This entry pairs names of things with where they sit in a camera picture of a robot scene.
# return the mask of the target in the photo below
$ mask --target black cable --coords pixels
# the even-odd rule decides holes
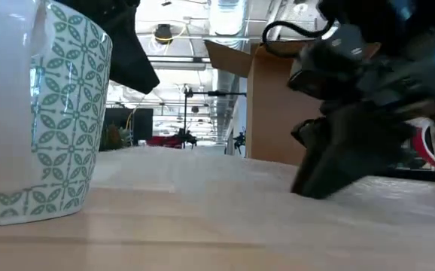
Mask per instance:
[[[283,53],[283,52],[279,52],[273,48],[271,48],[271,46],[269,45],[269,41],[268,41],[268,33],[271,29],[275,28],[276,26],[283,26],[286,28],[289,28],[307,38],[320,38],[322,35],[326,34],[328,31],[330,31],[331,27],[334,24],[334,20],[333,21],[328,21],[327,25],[324,27],[323,30],[320,31],[308,31],[302,27],[299,27],[297,25],[295,25],[294,23],[289,23],[289,22],[285,22],[285,21],[275,21],[270,23],[269,25],[267,25],[264,28],[263,31],[263,45],[264,48],[266,49],[266,51],[268,53],[271,53],[274,56],[277,57],[282,57],[282,58],[295,58],[300,52],[296,52],[296,53]]]

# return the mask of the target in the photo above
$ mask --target metal pole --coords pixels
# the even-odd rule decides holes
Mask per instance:
[[[187,90],[184,91],[184,134],[186,135],[186,120],[187,120]],[[186,148],[186,142],[183,142],[183,148]]]

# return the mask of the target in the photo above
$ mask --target cardboard box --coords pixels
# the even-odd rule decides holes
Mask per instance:
[[[280,51],[299,51],[310,41],[275,42]],[[286,86],[292,59],[255,46],[251,54],[205,42],[211,64],[248,79],[246,154],[248,158],[298,165],[306,149],[291,136],[300,122],[320,116],[321,101]]]

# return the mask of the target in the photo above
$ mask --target yellow cable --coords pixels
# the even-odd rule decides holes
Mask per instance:
[[[157,39],[158,41],[172,41],[175,38],[181,37],[182,34],[184,34],[184,32],[186,31],[186,26],[182,27],[181,33],[173,36],[172,38],[158,38],[156,37],[156,34],[154,33],[154,38]]]
[[[141,105],[142,101],[144,100],[144,98],[147,96],[144,95],[144,97],[142,97],[142,99],[139,101],[139,103],[137,104],[137,106],[134,108],[134,110],[132,110],[132,112],[129,114],[128,118],[127,118],[127,122],[126,122],[126,130],[130,129],[130,118],[134,115],[135,111],[137,110],[137,108]]]

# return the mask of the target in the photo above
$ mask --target red object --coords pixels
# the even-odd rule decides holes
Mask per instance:
[[[182,148],[182,141],[175,136],[153,136],[147,140],[148,146],[165,148]]]
[[[432,121],[424,118],[415,122],[417,133],[412,139],[412,145],[423,160],[435,167],[435,155],[430,151],[425,140],[426,132],[430,129],[431,125]]]

